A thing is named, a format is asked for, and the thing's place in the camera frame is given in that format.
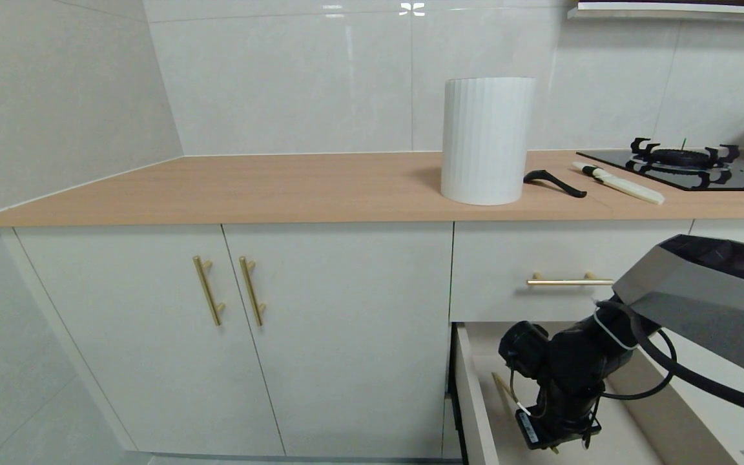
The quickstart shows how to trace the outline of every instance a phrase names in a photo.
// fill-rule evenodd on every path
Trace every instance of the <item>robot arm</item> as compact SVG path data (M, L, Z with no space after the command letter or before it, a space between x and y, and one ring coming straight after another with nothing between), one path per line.
M744 367L744 244L679 235L653 247L614 285L614 297L596 312L553 338L529 322L515 324L502 338L499 354L508 367L540 385L535 406L516 412L529 448L550 448L590 436L601 397L623 400L659 391L677 376L744 407L744 393L679 365L667 327ZM659 332L671 357L648 339ZM643 395L609 395L603 380L643 346L669 371Z

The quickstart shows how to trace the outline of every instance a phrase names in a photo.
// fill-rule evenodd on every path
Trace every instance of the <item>range hood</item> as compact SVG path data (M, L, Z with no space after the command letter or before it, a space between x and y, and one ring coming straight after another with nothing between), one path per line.
M744 21L744 2L713 0L684 2L657 0L655 2L608 2L587 0L579 2L567 17L576 18L658 18L706 21Z

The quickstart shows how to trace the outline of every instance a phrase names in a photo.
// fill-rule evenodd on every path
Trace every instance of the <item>black handle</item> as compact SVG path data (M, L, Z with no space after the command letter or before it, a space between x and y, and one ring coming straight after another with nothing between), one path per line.
M564 183L559 178L556 178L555 176L553 176L553 174L548 173L547 170L530 171L524 177L524 182L528 183L532 180L546 180L552 182L563 189L564 192L576 198L584 198L585 196L587 196L587 192L579 191L579 189L576 189L571 185L567 185L567 183Z

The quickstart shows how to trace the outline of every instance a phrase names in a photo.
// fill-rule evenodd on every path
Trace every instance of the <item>label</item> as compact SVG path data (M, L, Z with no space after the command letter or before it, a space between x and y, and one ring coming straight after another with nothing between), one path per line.
M525 412L520 412L519 418L522 419L522 425L524 426L524 430L528 434L528 438L530 439L530 442L538 442L538 436L535 434L535 430L532 429L532 424L530 424L530 419L528 416L526 416Z

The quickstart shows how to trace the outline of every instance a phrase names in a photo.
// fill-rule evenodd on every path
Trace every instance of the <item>knife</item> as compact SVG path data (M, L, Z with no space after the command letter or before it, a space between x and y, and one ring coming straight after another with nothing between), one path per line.
M632 195L633 197L640 198L646 202L655 203L661 205L665 202L664 195L653 191L653 189L646 188L643 185L638 185L635 182L624 180L620 177L614 176L608 173L602 168L596 167L596 165L588 165L580 161L574 161L573 166L578 168L582 173L587 174L598 182L603 183L617 191L624 192L625 194Z

